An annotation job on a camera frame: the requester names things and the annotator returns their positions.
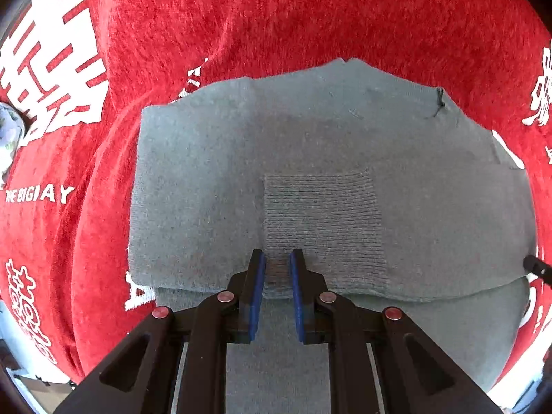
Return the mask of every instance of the red velvet cloth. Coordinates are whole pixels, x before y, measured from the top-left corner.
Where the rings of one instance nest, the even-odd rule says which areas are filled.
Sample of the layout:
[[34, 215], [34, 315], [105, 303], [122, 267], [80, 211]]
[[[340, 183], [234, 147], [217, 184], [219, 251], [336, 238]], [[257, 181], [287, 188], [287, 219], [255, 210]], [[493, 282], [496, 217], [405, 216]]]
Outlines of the red velvet cloth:
[[[40, 135], [38, 129], [37, 138], [19, 151], [7, 185], [15, 196], [0, 199], [0, 259], [13, 263], [7, 266], [10, 279], [0, 272], [0, 289], [19, 307], [21, 322], [45, 355], [76, 381], [153, 307], [148, 303], [125, 311], [141, 110], [211, 82], [357, 57], [397, 76], [443, 86], [468, 116], [498, 131], [524, 161], [540, 251], [552, 247], [547, 203], [552, 167], [545, 149], [552, 148], [552, 136], [546, 123], [522, 123], [536, 112], [532, 92], [544, 73], [543, 48], [550, 48], [550, 33], [526, 0], [57, 1], [65, 4], [63, 24], [39, 26], [38, 17], [44, 15], [38, 10], [33, 15], [33, 9], [35, 26], [30, 19], [21, 22], [29, 26], [28, 38], [26, 31], [13, 33], [12, 49], [23, 38], [19, 49], [29, 53], [12, 59], [17, 71], [9, 81], [2, 77], [9, 72], [3, 62], [9, 58], [4, 52], [0, 58], [1, 100], [29, 110], [31, 117], [38, 110], [33, 101], [44, 95], [44, 101], [54, 100], [36, 118], [52, 118], [46, 123], [52, 132]], [[88, 14], [92, 31], [65, 30]], [[30, 48], [31, 40], [38, 49]], [[97, 56], [83, 54], [83, 42], [94, 42]], [[49, 56], [37, 59], [46, 50]], [[63, 67], [69, 70], [72, 58], [77, 74], [55, 75]], [[71, 83], [98, 61], [104, 68], [98, 66], [86, 85], [100, 96], [74, 90]], [[15, 91], [18, 79], [34, 82], [34, 92]], [[103, 94], [99, 89], [105, 82], [109, 87]], [[48, 93], [55, 85], [59, 89]], [[98, 105], [99, 119], [91, 115]], [[43, 198], [50, 183], [52, 194], [48, 190]], [[28, 189], [36, 185], [40, 189], [31, 195]], [[69, 186], [75, 189], [67, 193]], [[35, 200], [36, 192], [40, 197]], [[552, 294], [540, 292], [539, 286], [537, 297], [536, 307], [542, 308], [520, 330], [508, 366], [544, 326]]]

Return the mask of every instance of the white floral cloth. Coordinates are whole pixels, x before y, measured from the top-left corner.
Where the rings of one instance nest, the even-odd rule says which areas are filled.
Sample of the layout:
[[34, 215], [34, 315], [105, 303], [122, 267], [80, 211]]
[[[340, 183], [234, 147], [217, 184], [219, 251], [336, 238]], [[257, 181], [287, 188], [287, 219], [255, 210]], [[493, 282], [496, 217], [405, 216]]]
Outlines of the white floral cloth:
[[12, 107], [0, 102], [0, 190], [4, 189], [25, 124]]

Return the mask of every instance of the blue rubber pad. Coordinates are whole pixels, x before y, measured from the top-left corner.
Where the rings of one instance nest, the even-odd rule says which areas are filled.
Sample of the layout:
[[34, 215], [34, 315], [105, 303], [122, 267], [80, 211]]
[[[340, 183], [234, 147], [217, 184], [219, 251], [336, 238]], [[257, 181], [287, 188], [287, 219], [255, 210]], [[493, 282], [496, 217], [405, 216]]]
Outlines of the blue rubber pad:
[[255, 276], [255, 289], [253, 290], [253, 301], [249, 312], [249, 339], [253, 341], [259, 328], [260, 303], [263, 300], [264, 273], [267, 269], [267, 259], [262, 253], [260, 255], [257, 275]]
[[292, 290], [293, 290], [293, 307], [295, 310], [295, 328], [299, 341], [305, 341], [305, 328], [303, 326], [303, 303], [301, 287], [299, 285], [299, 273], [297, 272], [297, 263], [295, 254], [292, 252], [289, 255], [289, 268], [292, 275]]

